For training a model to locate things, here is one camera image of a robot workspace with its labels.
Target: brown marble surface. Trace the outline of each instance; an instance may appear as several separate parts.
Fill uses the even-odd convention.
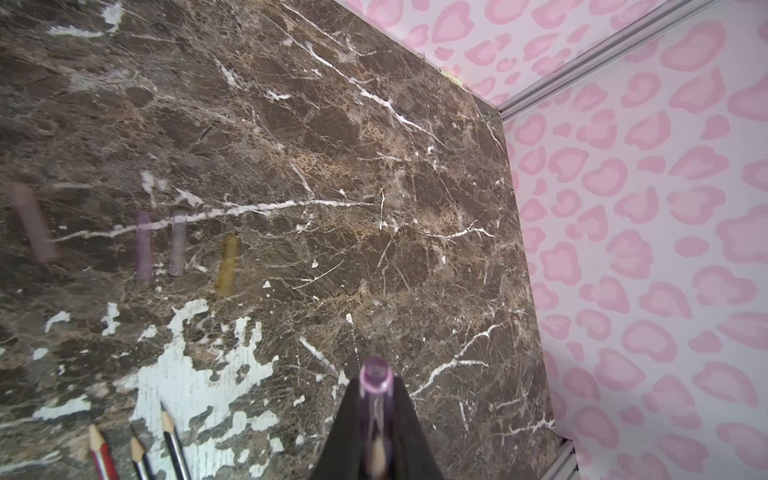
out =
[[[196,478],[306,478],[370,353],[447,478],[553,460],[495,111],[330,0],[6,2],[0,42],[0,478],[96,478],[92,422],[122,478],[129,423],[167,468],[161,399]],[[12,181],[57,263],[34,261]]]

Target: pencil tip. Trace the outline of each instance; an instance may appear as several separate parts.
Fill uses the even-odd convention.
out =
[[[170,413],[165,409],[163,403],[160,403],[160,417],[163,419],[163,430],[165,432],[172,432],[175,428],[174,420],[171,418]]]
[[[141,463],[142,456],[144,456],[144,447],[135,436],[131,437],[131,458],[134,462]]]
[[[96,425],[92,423],[88,426],[88,440],[93,451],[97,451],[104,444],[104,437],[101,436],[101,432],[98,431]]]

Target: pink spot pattern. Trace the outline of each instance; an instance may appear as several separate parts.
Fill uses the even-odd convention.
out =
[[[719,5],[519,116],[515,128],[544,118],[535,144],[507,133],[516,170],[546,149],[515,195],[548,213],[521,222],[545,235],[526,255],[539,296],[557,295],[537,315],[567,404],[558,434],[589,455],[582,477],[768,472],[768,3]],[[586,24],[526,39],[560,35],[533,62]],[[567,336],[549,316],[569,320]]]
[[[336,0],[493,106],[560,68],[660,0]],[[518,62],[517,75],[510,71]]]

